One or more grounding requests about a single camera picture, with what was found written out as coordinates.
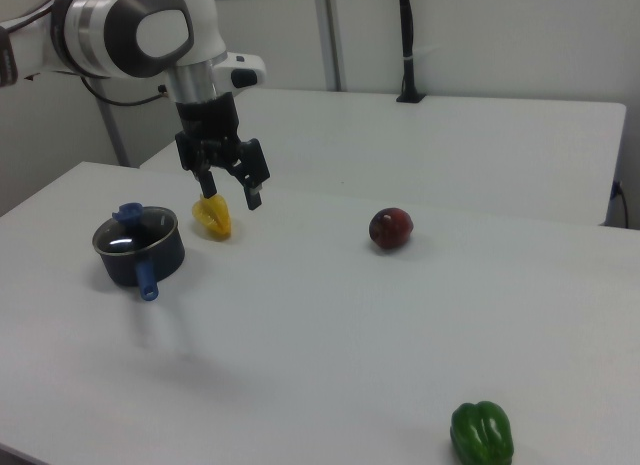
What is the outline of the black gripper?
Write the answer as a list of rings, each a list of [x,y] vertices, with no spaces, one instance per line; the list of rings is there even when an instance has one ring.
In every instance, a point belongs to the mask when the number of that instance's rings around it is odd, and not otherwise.
[[[270,171],[257,139],[240,141],[239,119],[231,92],[201,103],[176,105],[182,130],[175,136],[182,168],[192,173],[208,199],[217,194],[208,158],[230,161],[228,172],[243,186],[246,204],[261,206],[260,191]]]

